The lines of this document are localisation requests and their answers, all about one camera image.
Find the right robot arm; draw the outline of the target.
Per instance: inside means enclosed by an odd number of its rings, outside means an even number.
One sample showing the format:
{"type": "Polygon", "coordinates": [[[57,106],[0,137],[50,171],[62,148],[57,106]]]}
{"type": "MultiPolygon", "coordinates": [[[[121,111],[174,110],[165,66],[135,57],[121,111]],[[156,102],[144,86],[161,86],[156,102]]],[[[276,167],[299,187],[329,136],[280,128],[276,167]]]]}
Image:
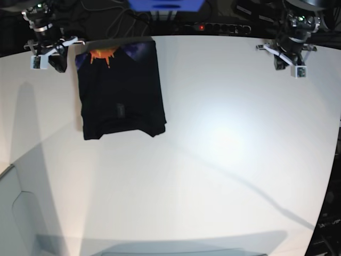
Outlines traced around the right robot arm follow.
{"type": "Polygon", "coordinates": [[[42,1],[22,11],[34,31],[36,40],[28,40],[24,48],[32,52],[31,69],[47,69],[52,66],[57,72],[67,69],[68,47],[73,44],[85,44],[77,36],[65,36],[57,24],[52,1],[42,1]]]}

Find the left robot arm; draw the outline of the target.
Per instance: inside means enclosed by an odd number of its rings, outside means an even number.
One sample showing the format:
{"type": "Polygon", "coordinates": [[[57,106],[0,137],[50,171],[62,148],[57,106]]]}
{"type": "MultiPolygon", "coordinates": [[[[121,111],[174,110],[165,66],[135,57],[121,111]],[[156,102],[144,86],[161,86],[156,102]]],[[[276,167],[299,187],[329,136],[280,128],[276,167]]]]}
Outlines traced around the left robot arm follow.
{"type": "Polygon", "coordinates": [[[333,6],[332,1],[283,1],[279,31],[274,40],[256,49],[274,56],[276,70],[291,68],[294,78],[307,77],[305,61],[315,46],[307,44],[321,25],[321,12],[333,6]]]}

